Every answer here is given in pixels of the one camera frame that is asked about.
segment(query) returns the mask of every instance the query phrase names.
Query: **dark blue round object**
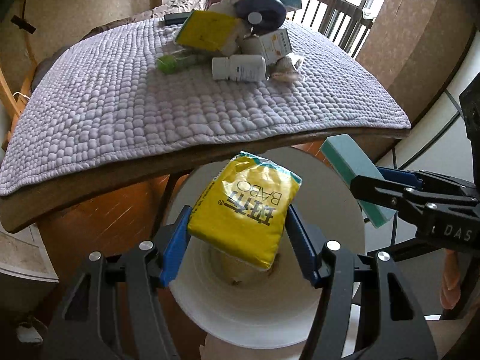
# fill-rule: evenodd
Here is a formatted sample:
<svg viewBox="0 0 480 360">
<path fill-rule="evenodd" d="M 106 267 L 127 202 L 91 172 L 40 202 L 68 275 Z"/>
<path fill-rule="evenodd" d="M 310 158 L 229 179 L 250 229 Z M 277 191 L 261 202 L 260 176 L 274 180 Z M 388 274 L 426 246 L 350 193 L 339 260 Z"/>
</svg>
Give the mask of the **dark blue round object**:
<svg viewBox="0 0 480 360">
<path fill-rule="evenodd" d="M 287 18 L 287 10 L 280 0 L 240 0 L 235 4 L 235 10 L 237 17 L 247 21 L 252 12 L 261 15 L 260 22 L 251 23 L 253 32 L 275 31 Z"/>
</svg>

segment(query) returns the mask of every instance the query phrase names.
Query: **finger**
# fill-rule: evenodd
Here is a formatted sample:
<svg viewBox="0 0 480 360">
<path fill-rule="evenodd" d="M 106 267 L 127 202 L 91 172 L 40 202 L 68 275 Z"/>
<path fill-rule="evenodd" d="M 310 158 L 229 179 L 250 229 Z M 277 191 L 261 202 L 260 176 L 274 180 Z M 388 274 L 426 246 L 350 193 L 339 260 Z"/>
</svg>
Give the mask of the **finger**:
<svg viewBox="0 0 480 360">
<path fill-rule="evenodd" d="M 444 302 L 448 307 L 446 309 L 453 309 L 460 299 L 460 286 L 455 286 L 452 289 L 448 289 L 447 283 L 445 280 L 442 280 L 442 292 L 440 295 L 440 300 L 442 301 L 442 295 L 445 298 Z"/>
<path fill-rule="evenodd" d="M 445 268 L 443 269 L 445 284 L 449 290 L 455 288 L 460 281 L 460 269 L 458 268 L 458 256 L 456 253 L 447 253 L 445 256 Z"/>
</svg>

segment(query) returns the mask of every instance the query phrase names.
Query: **white cable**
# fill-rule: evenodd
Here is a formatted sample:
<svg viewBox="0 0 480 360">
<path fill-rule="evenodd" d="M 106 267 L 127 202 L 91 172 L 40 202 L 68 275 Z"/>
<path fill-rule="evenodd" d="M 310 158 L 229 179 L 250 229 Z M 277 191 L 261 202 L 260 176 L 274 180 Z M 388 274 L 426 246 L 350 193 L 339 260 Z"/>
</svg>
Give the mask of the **white cable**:
<svg viewBox="0 0 480 360">
<path fill-rule="evenodd" d="M 30 100 L 30 97 L 28 97 L 27 95 L 23 94 L 22 92 L 15 92 L 13 95 L 14 95 L 14 96 L 15 96 L 15 95 L 21 95 L 21 96 L 25 97 L 27 100 Z"/>
</svg>

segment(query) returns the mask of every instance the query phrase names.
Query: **bottle cap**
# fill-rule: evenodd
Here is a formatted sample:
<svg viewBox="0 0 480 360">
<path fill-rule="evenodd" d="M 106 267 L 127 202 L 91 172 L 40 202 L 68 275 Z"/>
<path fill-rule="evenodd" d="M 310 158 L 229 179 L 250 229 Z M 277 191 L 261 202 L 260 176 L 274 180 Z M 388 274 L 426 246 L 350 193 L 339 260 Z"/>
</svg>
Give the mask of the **bottle cap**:
<svg viewBox="0 0 480 360">
<path fill-rule="evenodd" d="M 260 24 L 263 20 L 262 14 L 260 12 L 250 12 L 247 17 L 248 23 L 251 25 Z"/>
<path fill-rule="evenodd" d="M 230 76 L 229 59 L 225 57 L 212 58 L 212 77 L 214 80 L 228 80 Z"/>
</svg>

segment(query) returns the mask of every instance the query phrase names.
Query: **white box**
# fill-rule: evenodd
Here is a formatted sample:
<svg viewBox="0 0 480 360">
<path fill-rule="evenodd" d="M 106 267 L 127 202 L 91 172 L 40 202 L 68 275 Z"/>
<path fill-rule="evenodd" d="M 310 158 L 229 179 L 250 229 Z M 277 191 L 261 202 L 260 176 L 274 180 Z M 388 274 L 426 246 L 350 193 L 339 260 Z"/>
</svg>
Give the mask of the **white box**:
<svg viewBox="0 0 480 360">
<path fill-rule="evenodd" d="M 285 28 L 261 36 L 249 36 L 240 42 L 243 54 L 257 54 L 265 59 L 267 65 L 274 64 L 280 58 L 292 52 L 289 33 Z"/>
</svg>

